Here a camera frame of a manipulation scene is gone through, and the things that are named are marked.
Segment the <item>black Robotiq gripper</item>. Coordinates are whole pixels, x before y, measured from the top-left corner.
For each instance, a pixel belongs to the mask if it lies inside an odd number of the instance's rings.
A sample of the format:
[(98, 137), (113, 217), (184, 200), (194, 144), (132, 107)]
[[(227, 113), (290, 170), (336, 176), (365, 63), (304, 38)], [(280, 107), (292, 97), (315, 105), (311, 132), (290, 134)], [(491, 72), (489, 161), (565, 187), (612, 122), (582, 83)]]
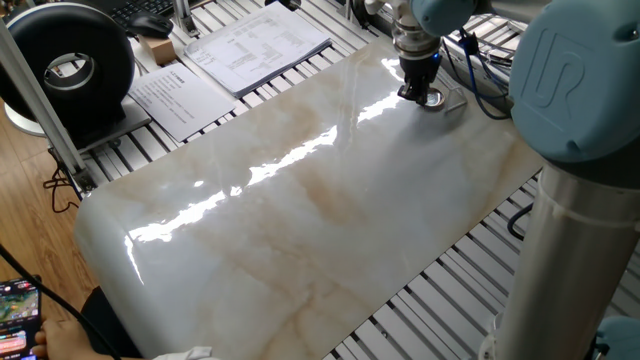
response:
[[(415, 100), (419, 105), (426, 105), (429, 99), (429, 84), (434, 82), (441, 60), (438, 52), (418, 60), (401, 57), (400, 66), (404, 71), (405, 83), (400, 86), (397, 95), (409, 101)], [(428, 83), (417, 83), (414, 91), (411, 80), (426, 80)]]

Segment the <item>person's bare hand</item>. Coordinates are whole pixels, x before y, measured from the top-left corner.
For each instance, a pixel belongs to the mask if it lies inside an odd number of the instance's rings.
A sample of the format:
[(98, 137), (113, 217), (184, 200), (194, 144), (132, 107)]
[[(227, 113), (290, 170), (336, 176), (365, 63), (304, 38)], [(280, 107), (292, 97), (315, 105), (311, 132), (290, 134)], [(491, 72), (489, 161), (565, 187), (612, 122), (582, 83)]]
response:
[(33, 353), (48, 360), (101, 360), (106, 355), (96, 352), (78, 321), (45, 320), (35, 335)]

